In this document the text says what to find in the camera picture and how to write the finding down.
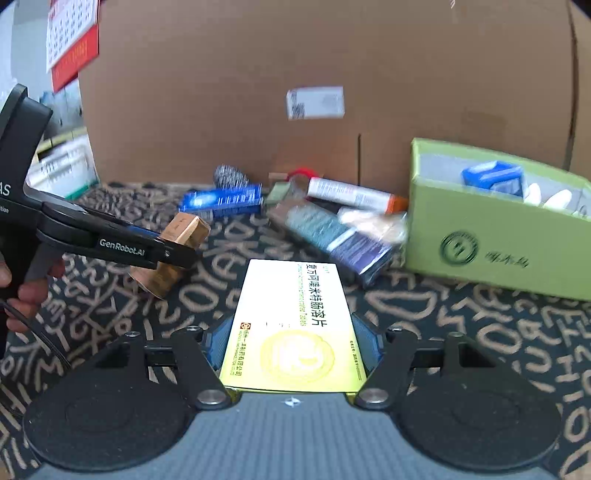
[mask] blue box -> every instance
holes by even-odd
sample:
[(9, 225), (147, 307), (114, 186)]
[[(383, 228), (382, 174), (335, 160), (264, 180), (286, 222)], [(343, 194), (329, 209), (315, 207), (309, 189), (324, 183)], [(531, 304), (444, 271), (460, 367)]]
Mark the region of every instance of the blue box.
[(501, 161), (481, 163), (462, 170), (469, 187), (508, 193), (523, 198), (523, 168)]
[(178, 207), (180, 212), (197, 215), (206, 222), (241, 213), (261, 213), (263, 197), (260, 184), (237, 189), (188, 192)]

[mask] circular logo on green box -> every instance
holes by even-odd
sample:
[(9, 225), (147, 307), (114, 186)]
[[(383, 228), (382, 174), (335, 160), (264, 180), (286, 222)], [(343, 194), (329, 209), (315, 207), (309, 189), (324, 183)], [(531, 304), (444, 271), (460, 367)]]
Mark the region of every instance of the circular logo on green box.
[(439, 254), (445, 263), (466, 265), (476, 258), (478, 241), (468, 232), (453, 232), (441, 242)]

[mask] black circular disc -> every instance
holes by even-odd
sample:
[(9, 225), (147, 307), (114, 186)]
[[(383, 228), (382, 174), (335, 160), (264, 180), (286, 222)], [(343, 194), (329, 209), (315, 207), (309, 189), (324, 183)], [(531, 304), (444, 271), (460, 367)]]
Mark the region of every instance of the black circular disc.
[(441, 377), (410, 394), (400, 409), (400, 426), (434, 459), (462, 470), (506, 473), (537, 463), (553, 449), (560, 415), (535, 388), (481, 370)]
[(48, 390), (23, 422), (33, 451), (55, 466), (85, 472), (128, 468), (170, 448), (188, 423), (180, 395), (112, 369)]

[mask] teal and purple package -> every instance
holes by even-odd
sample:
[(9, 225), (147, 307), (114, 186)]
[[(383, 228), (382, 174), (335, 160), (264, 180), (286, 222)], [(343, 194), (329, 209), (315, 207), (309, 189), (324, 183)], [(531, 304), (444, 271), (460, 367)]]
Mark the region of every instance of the teal and purple package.
[(344, 280), (355, 277), (364, 288), (392, 261), (390, 245), (343, 225), (336, 215), (304, 199), (286, 199), (267, 215), (293, 237), (328, 255), (341, 274), (349, 274)]
[(197, 215), (206, 222), (241, 213), (261, 213), (263, 197), (260, 184), (237, 189), (188, 192), (178, 207), (179, 212)]

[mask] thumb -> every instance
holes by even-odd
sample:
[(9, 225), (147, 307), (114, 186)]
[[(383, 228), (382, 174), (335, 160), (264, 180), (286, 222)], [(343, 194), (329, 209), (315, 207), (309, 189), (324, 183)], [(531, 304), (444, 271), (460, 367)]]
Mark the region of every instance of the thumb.
[(0, 288), (6, 288), (10, 285), (12, 274), (6, 263), (0, 263)]

